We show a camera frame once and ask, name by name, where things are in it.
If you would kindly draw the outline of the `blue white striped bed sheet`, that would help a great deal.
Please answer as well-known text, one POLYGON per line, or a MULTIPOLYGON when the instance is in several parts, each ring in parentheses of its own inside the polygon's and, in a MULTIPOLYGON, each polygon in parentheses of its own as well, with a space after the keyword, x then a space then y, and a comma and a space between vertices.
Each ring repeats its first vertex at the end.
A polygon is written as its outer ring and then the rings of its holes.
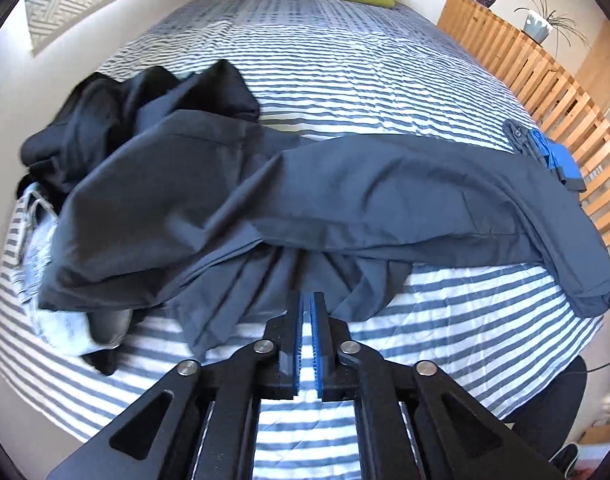
MULTIPOLYGON (((397 133, 506 150, 507 120, 529 125, 512 92, 419 14, 332 0, 194 0, 122 48, 57 58, 28 84, 29 102, 53 115, 92 72, 117 80, 152 66, 186 76, 231 62, 261 104, 263 124, 305 136, 397 133)), ((84 442, 189 356, 178 325, 154 312, 125 339, 103 376, 37 338, 13 295, 19 218, 0 266, 0 376, 27 458, 48 462, 63 438, 84 442)), ((505 417, 561 374, 600 329, 576 316, 538 266, 420 266, 375 318, 352 325, 390 360, 431 359, 492 413, 505 417)))

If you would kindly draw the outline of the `dark navy blue trousers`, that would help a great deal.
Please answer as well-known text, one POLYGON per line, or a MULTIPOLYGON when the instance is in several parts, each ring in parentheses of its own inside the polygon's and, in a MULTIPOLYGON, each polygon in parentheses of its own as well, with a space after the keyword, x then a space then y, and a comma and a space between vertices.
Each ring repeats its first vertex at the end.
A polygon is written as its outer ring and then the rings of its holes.
POLYGON ((314 141, 198 110, 138 134, 66 198, 42 300, 67 311, 166 306, 196 354, 244 314, 322 292, 371 318, 417 263, 536 264, 582 318, 610 306, 593 222, 534 160, 399 134, 314 141))

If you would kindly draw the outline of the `wooden slatted bed rail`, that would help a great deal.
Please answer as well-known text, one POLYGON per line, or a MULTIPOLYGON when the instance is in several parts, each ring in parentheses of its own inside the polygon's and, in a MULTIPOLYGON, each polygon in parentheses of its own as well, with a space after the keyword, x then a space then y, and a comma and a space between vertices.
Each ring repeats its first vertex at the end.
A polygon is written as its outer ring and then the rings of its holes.
POLYGON ((446 0, 437 27, 571 152, 586 185, 582 205, 610 246, 610 122, 590 94, 543 47, 474 0, 446 0))

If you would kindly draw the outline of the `black garment with red trim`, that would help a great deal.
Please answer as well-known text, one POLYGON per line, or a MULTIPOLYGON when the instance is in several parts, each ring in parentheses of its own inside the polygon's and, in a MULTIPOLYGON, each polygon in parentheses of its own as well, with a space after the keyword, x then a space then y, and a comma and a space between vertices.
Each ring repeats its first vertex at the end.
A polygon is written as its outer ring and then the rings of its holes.
POLYGON ((161 66, 125 81, 94 72, 70 92, 52 122, 20 148, 27 174, 17 187, 23 215, 12 278, 16 296, 42 342, 104 376, 115 373, 118 348, 140 316, 39 309, 38 289, 51 260, 58 214, 93 169, 175 110, 205 110, 247 122, 257 122, 261 114, 239 70, 225 60, 186 78, 161 66))

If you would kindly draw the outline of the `potted plant in grey pot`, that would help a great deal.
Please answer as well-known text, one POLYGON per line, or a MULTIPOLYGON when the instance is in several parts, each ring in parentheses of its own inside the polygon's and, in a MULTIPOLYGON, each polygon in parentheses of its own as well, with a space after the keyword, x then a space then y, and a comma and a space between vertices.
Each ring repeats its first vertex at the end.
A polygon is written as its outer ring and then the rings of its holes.
POLYGON ((575 42, 590 47, 590 40, 578 29, 578 22, 551 6, 549 0, 522 0, 521 6, 514 8, 514 13, 524 14, 522 32, 537 44, 544 46, 547 39, 554 40, 554 58, 562 46, 572 48, 575 42))

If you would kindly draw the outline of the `light blue jeans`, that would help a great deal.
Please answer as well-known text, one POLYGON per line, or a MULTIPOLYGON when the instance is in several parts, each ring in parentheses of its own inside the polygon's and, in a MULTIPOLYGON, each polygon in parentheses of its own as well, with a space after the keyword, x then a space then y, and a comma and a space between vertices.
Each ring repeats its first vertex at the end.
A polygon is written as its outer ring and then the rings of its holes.
POLYGON ((43 283, 54 269, 52 242, 58 214, 37 183, 20 196, 17 256, 11 284, 35 336, 66 356, 115 350, 128 333, 129 310, 94 314, 51 307, 42 300, 43 283))

